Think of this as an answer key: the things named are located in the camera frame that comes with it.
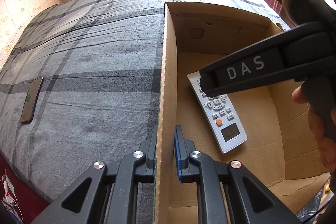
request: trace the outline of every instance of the remote control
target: remote control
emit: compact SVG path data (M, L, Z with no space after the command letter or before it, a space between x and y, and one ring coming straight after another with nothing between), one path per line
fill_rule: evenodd
M200 74L187 75L190 84L207 117L222 153L227 153L247 140L242 123L227 94L207 97L200 87Z

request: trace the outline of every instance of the metal screw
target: metal screw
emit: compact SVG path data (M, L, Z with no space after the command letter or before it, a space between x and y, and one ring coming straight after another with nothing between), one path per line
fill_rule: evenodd
M142 158L143 155L144 155L144 154L143 154L142 151L135 151L135 152L133 153L133 156L134 156L135 158L137 158L137 159Z
M104 163L102 161L96 161L94 164L93 164L93 167L96 168L96 169L101 169L104 167Z
M201 152L199 152L199 151L193 151L193 152L191 152L191 156L192 156L193 158L199 158L201 155L202 155L202 154L201 154Z
M240 168L241 165L242 165L242 164L241 164L239 161L237 161L237 160L233 160L233 161L231 162L231 166L232 166L233 168Z

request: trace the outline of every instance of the black cable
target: black cable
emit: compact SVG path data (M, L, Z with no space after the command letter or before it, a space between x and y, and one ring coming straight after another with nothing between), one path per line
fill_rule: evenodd
M329 205L329 203L330 203L331 200L332 200L332 198L330 200L328 200L328 202L325 205L323 205L320 209L318 209L316 213L314 213L309 218L307 218L305 221L303 221L302 224L307 223L309 220L311 220L312 218L314 218L315 216L317 216L323 209L325 209Z

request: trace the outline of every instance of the cardboard box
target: cardboard box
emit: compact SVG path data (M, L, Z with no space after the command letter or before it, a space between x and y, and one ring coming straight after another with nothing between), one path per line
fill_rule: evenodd
M155 223L198 223L196 184L181 184L173 158L174 129L214 160L239 160L297 213L329 177L308 128L307 105L291 100L293 80L229 94L248 140L222 154L187 74L281 30L270 19L205 3L165 5Z

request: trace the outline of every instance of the orange button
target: orange button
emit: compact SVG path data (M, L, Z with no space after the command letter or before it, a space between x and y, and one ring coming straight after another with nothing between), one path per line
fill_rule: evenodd
M216 120L216 124L217 124L218 126L221 126L221 125L222 125L222 122L223 122L222 119L217 119L217 120Z

